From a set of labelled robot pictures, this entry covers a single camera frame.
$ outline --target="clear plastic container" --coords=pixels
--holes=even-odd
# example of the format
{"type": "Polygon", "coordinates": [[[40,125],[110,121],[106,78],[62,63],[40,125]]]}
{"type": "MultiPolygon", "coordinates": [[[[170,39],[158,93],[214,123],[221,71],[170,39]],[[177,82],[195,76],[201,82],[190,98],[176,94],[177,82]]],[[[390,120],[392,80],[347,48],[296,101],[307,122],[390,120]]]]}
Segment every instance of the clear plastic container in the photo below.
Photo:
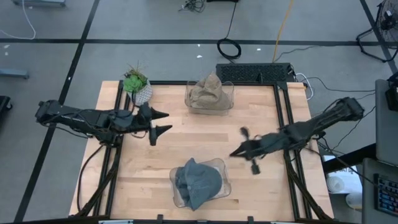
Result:
{"type": "Polygon", "coordinates": [[[222,83],[222,90],[224,93],[226,93],[229,99],[229,105],[226,108],[222,108],[220,110],[212,110],[212,109],[195,108],[191,105],[190,94],[193,87],[197,83],[198,83],[197,81],[187,82],[187,89],[185,90],[185,105],[189,108],[189,112],[197,114],[218,115],[218,116],[227,115],[229,109],[231,109],[234,106],[234,85],[231,82],[222,83]]]}
{"type": "MultiPolygon", "coordinates": [[[[213,159],[213,160],[206,161],[206,162],[200,162],[199,164],[213,167],[220,173],[221,178],[223,179],[223,183],[221,185],[220,191],[218,192],[218,194],[216,194],[213,198],[211,198],[209,200],[227,197],[231,193],[231,184],[228,182],[228,176],[226,173],[226,166],[225,166],[224,161],[222,159],[217,158],[217,159],[213,159]]],[[[173,200],[174,200],[175,206],[177,206],[178,208],[183,208],[183,207],[186,207],[186,205],[181,198],[181,195],[177,189],[177,186],[175,185],[175,174],[177,173],[177,169],[178,169],[178,167],[173,168],[170,171],[170,180],[173,185],[173,194],[174,194],[173,200]]]]}

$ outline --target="potted plant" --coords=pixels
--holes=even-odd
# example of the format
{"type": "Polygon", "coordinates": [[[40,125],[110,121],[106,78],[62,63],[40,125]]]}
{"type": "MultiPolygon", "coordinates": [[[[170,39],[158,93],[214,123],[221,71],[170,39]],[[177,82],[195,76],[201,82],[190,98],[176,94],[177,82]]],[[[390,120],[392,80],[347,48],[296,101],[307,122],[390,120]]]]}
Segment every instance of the potted plant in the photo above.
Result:
{"type": "Polygon", "coordinates": [[[130,66],[130,68],[124,74],[123,90],[128,93],[132,103],[140,106],[151,98],[152,87],[148,78],[139,71],[138,66],[137,68],[130,66]]]}

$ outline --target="black floor stripe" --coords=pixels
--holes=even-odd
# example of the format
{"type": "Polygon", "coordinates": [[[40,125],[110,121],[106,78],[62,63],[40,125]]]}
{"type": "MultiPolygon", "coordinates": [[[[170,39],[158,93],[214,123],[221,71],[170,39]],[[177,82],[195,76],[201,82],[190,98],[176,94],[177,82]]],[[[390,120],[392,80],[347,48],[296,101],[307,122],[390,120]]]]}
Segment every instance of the black floor stripe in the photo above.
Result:
{"type": "MultiPolygon", "coordinates": [[[[366,14],[366,16],[368,17],[368,20],[369,20],[369,22],[370,22],[370,24],[371,24],[371,27],[372,27],[372,26],[374,25],[374,22],[375,22],[375,21],[374,21],[374,18],[373,18],[373,16],[372,16],[372,13],[371,13],[371,11],[369,10],[368,5],[366,4],[366,1],[365,1],[365,0],[360,0],[360,1],[361,1],[363,10],[365,11],[365,14],[366,14]]],[[[384,42],[384,39],[381,37],[380,32],[379,32],[377,29],[375,29],[375,28],[373,29],[373,31],[374,31],[374,35],[376,35],[376,37],[377,37],[377,40],[378,40],[380,43],[383,43],[383,42],[384,42]]],[[[388,48],[387,48],[386,46],[381,45],[381,50],[383,51],[383,54],[384,54],[384,56],[385,56],[386,59],[390,59],[390,58],[391,58],[390,51],[388,50],[388,48]]],[[[390,69],[391,69],[391,71],[392,71],[393,73],[398,72],[398,69],[397,69],[397,66],[396,66],[396,63],[395,63],[394,60],[388,62],[388,65],[390,66],[390,69]]]]}
{"type": "MultiPolygon", "coordinates": [[[[131,39],[85,39],[85,44],[217,44],[218,40],[209,39],[150,39],[150,40],[131,40],[131,39]]],[[[235,40],[243,45],[275,45],[276,40],[235,40]]],[[[0,43],[31,43],[31,44],[79,44],[81,39],[0,39],[0,43]]],[[[358,46],[356,41],[320,41],[320,40],[280,40],[279,45],[319,45],[319,46],[358,46]]],[[[364,46],[378,46],[377,41],[363,42],[364,46]]]]}
{"type": "MultiPolygon", "coordinates": [[[[65,101],[65,98],[67,97],[67,93],[68,93],[69,86],[70,86],[70,83],[71,83],[72,78],[73,78],[73,74],[75,73],[76,66],[77,66],[77,64],[79,62],[81,51],[83,50],[83,46],[85,44],[85,40],[87,39],[88,32],[90,31],[91,24],[93,23],[93,19],[94,19],[94,16],[95,16],[95,12],[96,12],[96,10],[98,8],[99,2],[100,2],[100,0],[95,0],[94,3],[93,3],[93,6],[91,7],[90,15],[88,16],[88,20],[86,22],[86,26],[85,26],[85,28],[83,30],[82,35],[81,35],[81,39],[79,41],[79,45],[77,47],[75,56],[74,56],[74,58],[72,60],[72,64],[70,65],[69,72],[68,72],[67,78],[65,80],[65,83],[63,85],[60,97],[58,99],[59,102],[61,102],[61,104],[65,101]]],[[[22,222],[24,217],[25,217],[26,210],[27,210],[27,208],[29,206],[30,199],[32,198],[32,194],[33,194],[33,191],[34,191],[36,183],[37,183],[37,179],[39,178],[40,171],[42,170],[45,157],[46,157],[47,152],[49,150],[49,146],[50,146],[52,137],[54,135],[54,131],[55,131],[55,128],[49,128],[47,130],[47,133],[46,133],[46,135],[44,137],[43,145],[40,148],[40,152],[39,152],[38,158],[36,160],[36,163],[35,163],[35,166],[33,168],[32,174],[30,175],[30,179],[29,179],[27,187],[25,189],[24,196],[22,197],[21,203],[19,204],[19,208],[18,208],[18,211],[16,213],[14,222],[22,222]]]]}
{"type": "MultiPolygon", "coordinates": [[[[218,40],[127,40],[87,39],[87,44],[217,44],[218,40]]],[[[276,40],[234,40],[246,45],[275,45],[276,40]]],[[[358,46],[356,41],[280,40],[278,45],[358,46]]],[[[379,42],[364,42],[365,46],[378,46],[379,42]]]]}
{"type": "Polygon", "coordinates": [[[30,44],[79,44],[80,39],[33,39],[21,40],[12,38],[0,39],[0,43],[30,43],[30,44]]]}

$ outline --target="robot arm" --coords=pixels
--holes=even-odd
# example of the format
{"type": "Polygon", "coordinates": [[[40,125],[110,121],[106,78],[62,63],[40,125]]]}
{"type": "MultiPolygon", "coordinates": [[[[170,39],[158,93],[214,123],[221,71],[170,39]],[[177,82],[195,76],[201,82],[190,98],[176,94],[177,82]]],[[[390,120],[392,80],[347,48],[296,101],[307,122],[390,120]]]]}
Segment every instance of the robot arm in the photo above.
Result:
{"type": "Polygon", "coordinates": [[[157,138],[172,126],[152,127],[151,121],[167,117],[150,108],[148,103],[140,106],[136,115],[128,110],[80,110],[63,106],[56,100],[41,101],[36,112],[36,121],[46,125],[60,123],[72,130],[96,137],[104,144],[113,144],[116,136],[126,133],[149,132],[151,146],[156,145],[157,138]]]}
{"type": "Polygon", "coordinates": [[[321,134],[323,130],[329,128],[339,121],[357,121],[363,117],[364,109],[354,98],[343,98],[336,101],[336,105],[322,114],[304,122],[288,124],[280,128],[279,133],[270,133],[261,136],[260,139],[250,140],[249,131],[241,128],[246,141],[232,152],[232,157],[243,157],[252,161],[253,174],[259,174],[259,168],[255,162],[257,156],[262,158],[278,150],[301,149],[307,145],[311,137],[321,134]]]}

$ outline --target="yellow cable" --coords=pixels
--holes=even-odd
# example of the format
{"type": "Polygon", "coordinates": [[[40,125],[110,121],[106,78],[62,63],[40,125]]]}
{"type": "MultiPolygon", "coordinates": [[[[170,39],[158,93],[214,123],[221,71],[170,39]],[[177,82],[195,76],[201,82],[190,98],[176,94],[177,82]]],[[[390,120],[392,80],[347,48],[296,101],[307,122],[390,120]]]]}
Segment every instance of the yellow cable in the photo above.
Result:
{"type": "Polygon", "coordinates": [[[288,8],[287,11],[286,11],[286,15],[285,15],[284,21],[282,22],[282,25],[281,25],[280,28],[279,28],[278,37],[276,38],[276,44],[275,44],[275,49],[274,49],[274,56],[273,56],[273,58],[272,58],[272,63],[275,62],[276,52],[278,51],[279,38],[280,38],[280,35],[281,35],[281,33],[282,33],[282,30],[284,29],[285,22],[286,22],[286,20],[287,20],[287,18],[288,18],[288,16],[289,16],[290,10],[292,9],[293,1],[294,1],[294,0],[290,0],[289,8],[288,8]]]}

